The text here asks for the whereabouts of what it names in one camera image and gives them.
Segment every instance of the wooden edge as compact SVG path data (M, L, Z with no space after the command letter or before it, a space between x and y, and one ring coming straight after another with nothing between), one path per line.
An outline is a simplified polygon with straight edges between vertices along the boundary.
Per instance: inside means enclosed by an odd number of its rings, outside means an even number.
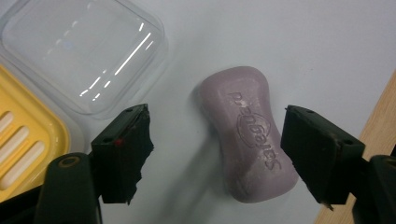
M396 71L367 120L360 140L366 145L363 154L363 158L366 160L378 154L390 155L394 149L396 144ZM315 223L353 223L352 206L354 202L353 195L349 195L346 205L335 205L333 212L323 206Z

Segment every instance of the yellow soap dish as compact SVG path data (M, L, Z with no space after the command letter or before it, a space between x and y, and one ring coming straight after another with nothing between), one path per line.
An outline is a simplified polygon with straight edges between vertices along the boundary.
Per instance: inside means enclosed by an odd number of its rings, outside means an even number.
M0 202L42 184L69 144L64 124L0 64Z

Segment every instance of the embossed logo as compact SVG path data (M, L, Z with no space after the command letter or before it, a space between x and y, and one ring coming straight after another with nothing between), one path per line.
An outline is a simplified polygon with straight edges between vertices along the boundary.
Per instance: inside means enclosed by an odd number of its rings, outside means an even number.
M243 99L241 92L229 93L233 103L238 105L240 114L236 122L236 130L242 141L249 148L257 148L265 158L265 166L273 170L276 166L282 169L276 159L273 147L268 143L267 137L271 132L271 123L262 115L253 113L248 103Z

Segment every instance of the purple soap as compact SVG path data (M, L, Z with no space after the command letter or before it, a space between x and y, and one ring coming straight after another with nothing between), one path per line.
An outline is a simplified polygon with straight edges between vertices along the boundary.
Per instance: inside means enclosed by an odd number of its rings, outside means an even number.
M292 189L298 174L280 148L265 76L235 67L205 79L199 92L218 131L225 181L235 199L258 203Z

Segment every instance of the soap bar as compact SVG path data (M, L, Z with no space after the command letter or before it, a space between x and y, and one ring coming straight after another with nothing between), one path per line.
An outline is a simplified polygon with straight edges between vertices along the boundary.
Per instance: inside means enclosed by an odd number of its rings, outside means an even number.
M201 84L202 107L219 134L228 190L242 203L258 203L292 189L298 174L280 148L265 76L235 67Z

